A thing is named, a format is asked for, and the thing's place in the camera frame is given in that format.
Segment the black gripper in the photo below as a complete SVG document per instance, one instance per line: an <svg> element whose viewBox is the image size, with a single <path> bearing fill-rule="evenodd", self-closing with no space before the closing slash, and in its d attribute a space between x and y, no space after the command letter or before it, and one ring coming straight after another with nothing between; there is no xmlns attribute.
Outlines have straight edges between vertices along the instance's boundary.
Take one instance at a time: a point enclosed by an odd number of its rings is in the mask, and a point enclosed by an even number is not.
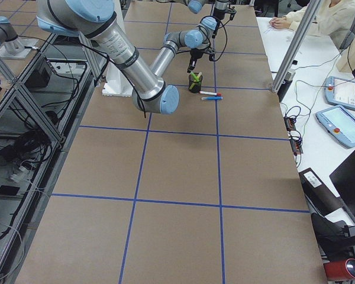
<svg viewBox="0 0 355 284"><path fill-rule="evenodd" d="M198 49L191 49L190 50L190 61L189 61L189 66L187 68L187 72L193 72L196 66L196 63L199 59L202 58L203 56L203 51L202 50L198 50Z"/></svg>

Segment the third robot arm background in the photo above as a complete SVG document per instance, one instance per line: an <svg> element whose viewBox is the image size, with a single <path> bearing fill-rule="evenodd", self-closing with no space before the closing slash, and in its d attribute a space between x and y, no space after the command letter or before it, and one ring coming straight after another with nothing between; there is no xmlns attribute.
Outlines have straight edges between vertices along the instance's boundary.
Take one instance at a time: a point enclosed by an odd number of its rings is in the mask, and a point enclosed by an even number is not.
<svg viewBox="0 0 355 284"><path fill-rule="evenodd" d="M0 57L3 59L24 60L30 53L9 19L0 16Z"/></svg>

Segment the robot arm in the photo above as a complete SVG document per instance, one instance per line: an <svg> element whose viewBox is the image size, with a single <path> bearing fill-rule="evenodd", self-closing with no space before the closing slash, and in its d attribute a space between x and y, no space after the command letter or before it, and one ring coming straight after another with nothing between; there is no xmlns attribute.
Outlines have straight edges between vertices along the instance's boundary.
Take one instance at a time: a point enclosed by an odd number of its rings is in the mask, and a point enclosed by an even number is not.
<svg viewBox="0 0 355 284"><path fill-rule="evenodd" d="M190 10L190 12L197 14L198 12L201 11L201 9L204 7L206 4L211 4L214 6L214 9L219 10L219 11L225 11L228 7L229 1L225 0L170 0L170 1L157 1L158 3L164 4L164 3L179 3L182 4Z"/></svg>
<svg viewBox="0 0 355 284"><path fill-rule="evenodd" d="M164 37L160 53L152 65L140 56L117 23L113 1L37 1L38 26L50 33L78 36L99 44L115 67L133 84L134 105L143 112L172 114L179 104L179 91L162 78L181 47L189 47L195 61L212 52L210 39L217 27L215 17L204 17L191 30L172 32Z"/></svg>

